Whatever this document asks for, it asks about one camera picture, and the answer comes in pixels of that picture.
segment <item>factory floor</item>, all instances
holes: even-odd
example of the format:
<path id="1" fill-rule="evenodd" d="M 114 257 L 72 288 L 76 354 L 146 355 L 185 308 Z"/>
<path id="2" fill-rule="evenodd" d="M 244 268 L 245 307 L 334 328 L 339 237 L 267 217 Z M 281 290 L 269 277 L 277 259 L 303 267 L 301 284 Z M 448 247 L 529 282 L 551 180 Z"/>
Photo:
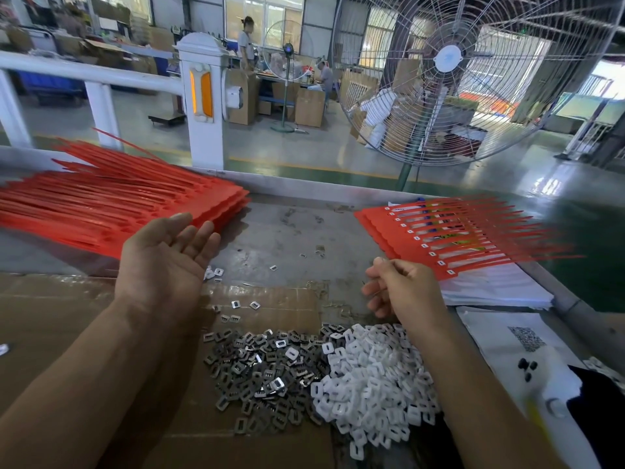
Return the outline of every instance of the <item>factory floor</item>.
<path id="1" fill-rule="evenodd" d="M 153 126 L 148 115 L 168 116 L 171 96 L 114 91 L 121 136 L 170 163 L 190 165 L 186 125 Z M 81 107 L 39 107 L 21 97 L 30 131 L 42 148 L 64 137 L 97 142 L 87 101 Z M 331 103 L 322 128 L 306 134 L 280 134 L 274 119 L 259 117 L 254 125 L 227 124 L 224 133 L 226 169 L 394 189 L 401 165 L 365 148 L 349 135 L 349 122 Z M 622 280 L 625 270 L 625 185 L 621 174 L 575 162 L 553 159 L 570 136 L 538 132 L 514 147 L 478 163 L 454 167 L 422 167 L 415 186 L 421 194 L 454 196 L 489 191 L 557 228 L 563 240 L 587 258 L 543 262 L 553 275 L 599 311 L 625 312 Z M 2 135 L 0 142 L 6 144 Z"/>

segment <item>cardboard sheet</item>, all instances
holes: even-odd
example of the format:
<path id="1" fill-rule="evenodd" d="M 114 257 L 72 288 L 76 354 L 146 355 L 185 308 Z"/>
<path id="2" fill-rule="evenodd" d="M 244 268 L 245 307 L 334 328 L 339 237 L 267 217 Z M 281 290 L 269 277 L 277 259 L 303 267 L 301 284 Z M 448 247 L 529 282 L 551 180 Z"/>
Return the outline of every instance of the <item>cardboard sheet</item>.
<path id="1" fill-rule="evenodd" d="M 0 342 L 12 350 L 0 358 L 0 413 L 58 358 L 113 299 L 113 279 L 0 274 Z M 212 344 L 201 327 L 259 333 L 295 329 L 317 333 L 321 321 L 314 291 L 207 284 L 198 319 L 177 330 L 156 374 L 146 382 L 98 467 L 106 468 L 298 468 L 334 467 L 330 428 L 307 418 L 284 433 L 234 436 L 240 402 L 215 408 L 215 382 L 202 362 Z M 230 307 L 233 300 L 241 308 Z M 249 308 L 257 301 L 261 308 Z M 242 317 L 223 324 L 210 306 Z"/>

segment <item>standing fan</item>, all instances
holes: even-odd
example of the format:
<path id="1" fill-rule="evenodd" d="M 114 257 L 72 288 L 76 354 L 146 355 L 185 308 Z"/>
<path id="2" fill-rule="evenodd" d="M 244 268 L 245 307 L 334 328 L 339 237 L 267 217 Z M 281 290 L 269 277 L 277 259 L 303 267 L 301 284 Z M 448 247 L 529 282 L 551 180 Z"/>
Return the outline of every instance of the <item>standing fan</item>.
<path id="1" fill-rule="evenodd" d="M 273 23 L 263 39 L 262 58 L 271 74 L 285 82 L 285 98 L 283 99 L 282 121 L 271 127 L 280 133 L 293 133 L 295 129 L 285 124 L 287 93 L 289 82 L 299 82 L 314 66 L 295 59 L 301 44 L 312 46 L 310 35 L 302 31 L 297 21 L 283 19 Z"/>
<path id="2" fill-rule="evenodd" d="M 404 163 L 401 190 L 413 165 L 478 161 L 542 128 L 605 54 L 623 6 L 340 0 L 331 61 L 345 70 L 341 108 L 371 147 Z"/>

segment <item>woman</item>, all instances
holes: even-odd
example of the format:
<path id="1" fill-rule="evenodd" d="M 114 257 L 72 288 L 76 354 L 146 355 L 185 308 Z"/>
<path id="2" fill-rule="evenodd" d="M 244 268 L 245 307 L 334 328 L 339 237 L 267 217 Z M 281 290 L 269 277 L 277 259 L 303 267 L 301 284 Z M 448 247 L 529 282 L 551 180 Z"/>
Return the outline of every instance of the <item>woman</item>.
<path id="1" fill-rule="evenodd" d="M 242 21 L 243 30 L 239 33 L 239 57 L 241 58 L 241 67 L 245 70 L 254 70 L 254 46 L 252 39 L 249 37 L 254 32 L 254 20 L 252 16 L 246 16 Z"/>

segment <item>pile of white plastic pieces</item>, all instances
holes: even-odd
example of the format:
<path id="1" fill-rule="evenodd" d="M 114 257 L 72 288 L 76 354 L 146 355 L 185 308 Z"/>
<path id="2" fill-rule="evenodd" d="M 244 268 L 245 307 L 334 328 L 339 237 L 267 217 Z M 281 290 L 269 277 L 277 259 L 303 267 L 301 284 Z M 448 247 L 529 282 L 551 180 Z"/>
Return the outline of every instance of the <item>pile of white plastic pieces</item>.
<path id="1" fill-rule="evenodd" d="M 317 413 L 354 439 L 351 457 L 363 460 L 367 442 L 388 449 L 408 441 L 408 425 L 435 423 L 432 377 L 402 325 L 355 324 L 342 336 L 345 347 L 323 345 L 331 372 L 311 385 L 311 396 Z"/>

